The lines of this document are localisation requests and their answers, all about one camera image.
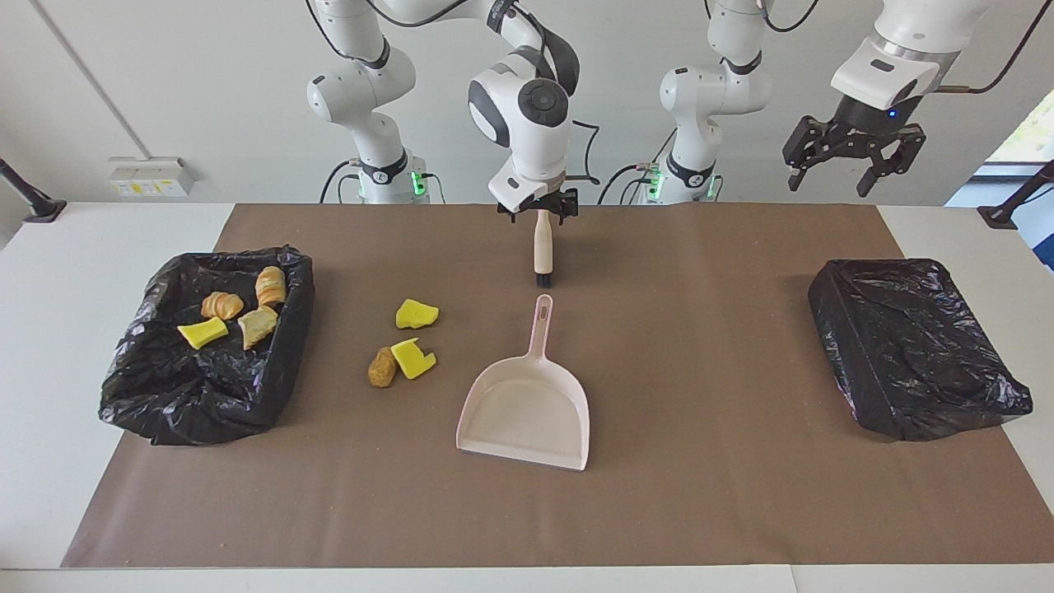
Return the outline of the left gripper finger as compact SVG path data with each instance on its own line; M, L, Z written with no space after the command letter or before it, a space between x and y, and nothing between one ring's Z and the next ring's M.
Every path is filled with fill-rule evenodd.
M906 173L925 142L926 132L920 125L907 125L889 138L867 138L866 142L862 140L865 157L872 161L872 166L858 181L857 194L859 198L866 198L878 180L892 174ZM884 157L882 150L889 145L896 145L896 150L891 156Z
M800 187L806 171L819 161L825 131L826 123L821 123L816 118L801 118L790 132L790 138L782 149L783 161L790 167L787 181L790 192Z

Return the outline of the beige hand brush black bristles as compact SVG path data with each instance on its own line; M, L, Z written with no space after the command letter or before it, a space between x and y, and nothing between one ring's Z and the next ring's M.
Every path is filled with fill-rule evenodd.
M550 212L538 210L534 228L534 272L536 286L549 289L553 274L553 229Z

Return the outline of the beige plastic dustpan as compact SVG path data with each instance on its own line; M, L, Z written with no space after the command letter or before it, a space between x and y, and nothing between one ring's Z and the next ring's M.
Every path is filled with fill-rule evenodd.
M486 367L460 410L464 453L584 472L590 458L590 401L567 368L547 356L553 297L539 294L527 352Z

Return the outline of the yellow sponge piece green edge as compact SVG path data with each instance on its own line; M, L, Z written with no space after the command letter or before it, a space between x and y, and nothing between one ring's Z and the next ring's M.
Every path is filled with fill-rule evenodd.
M411 381L437 364L436 354L425 353L418 345L418 340L419 338L411 338L390 347L401 372Z

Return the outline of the brown lumpy nugget piece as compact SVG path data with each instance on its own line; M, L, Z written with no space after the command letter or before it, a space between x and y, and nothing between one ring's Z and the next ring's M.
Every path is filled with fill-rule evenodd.
M366 369L366 378L374 388L388 388L398 374L399 364L391 347L380 347Z

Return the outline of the orange striped toy croissant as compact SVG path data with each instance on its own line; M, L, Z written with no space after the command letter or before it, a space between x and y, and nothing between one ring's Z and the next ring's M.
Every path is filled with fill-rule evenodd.
M264 266L255 280L255 295L259 307L278 307L287 301L286 274L280 266Z
M243 301L237 294L229 292L212 292L201 301L200 315L204 319L218 318L233 320L242 312Z

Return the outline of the pale green rock-like chunk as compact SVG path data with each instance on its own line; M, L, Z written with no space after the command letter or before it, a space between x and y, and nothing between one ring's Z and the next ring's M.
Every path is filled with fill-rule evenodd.
M242 333L242 349L248 352L253 345L264 341L277 327L278 314L271 307L260 307L242 315L238 327Z

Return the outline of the small yellow sponge piece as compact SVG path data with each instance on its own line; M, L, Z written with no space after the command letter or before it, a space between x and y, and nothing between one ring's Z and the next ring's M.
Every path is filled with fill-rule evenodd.
M210 318L193 325L180 325L177 330L188 345L195 350L200 350L229 334L229 329L221 318Z

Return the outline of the tightly bagged black trash bin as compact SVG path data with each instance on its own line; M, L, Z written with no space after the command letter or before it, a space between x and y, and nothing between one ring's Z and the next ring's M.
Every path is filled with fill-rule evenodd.
M1033 412L937 260L831 259L807 300L833 378L871 432L936 441Z

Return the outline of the loosely bagged black trash bin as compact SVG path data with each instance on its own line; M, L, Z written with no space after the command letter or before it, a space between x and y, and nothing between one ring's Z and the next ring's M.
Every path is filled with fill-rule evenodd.
M227 292L255 307L264 268L285 273L276 327L242 345L240 327L200 348L181 325L201 320L208 294ZM100 393L102 422L154 446L215 446L264 434L292 398L314 311L313 260L297 248L181 253L147 282L142 304L116 345Z

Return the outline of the window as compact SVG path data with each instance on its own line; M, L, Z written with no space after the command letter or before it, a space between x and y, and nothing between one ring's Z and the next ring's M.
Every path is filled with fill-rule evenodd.
M987 159L987 164L1042 164L1054 158L1054 88Z

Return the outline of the brown paper table mat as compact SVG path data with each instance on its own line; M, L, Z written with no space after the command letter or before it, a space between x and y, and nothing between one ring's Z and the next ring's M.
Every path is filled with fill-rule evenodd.
M836 387L807 289L899 258L876 207L585 207L557 230L548 353L590 401L587 469L458 451L479 372L528 345L531 236L493 207L235 207L219 250L313 259L292 401L230 444L122 438L64 566L1054 564L1002 429L895 442ZM406 299L436 323L396 327ZM437 364L370 386L411 338Z

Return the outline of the white wall power outlet box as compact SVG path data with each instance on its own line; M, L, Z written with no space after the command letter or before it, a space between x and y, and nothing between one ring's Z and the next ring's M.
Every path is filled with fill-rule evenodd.
M196 179L179 157L111 157L110 187L120 198L188 198Z

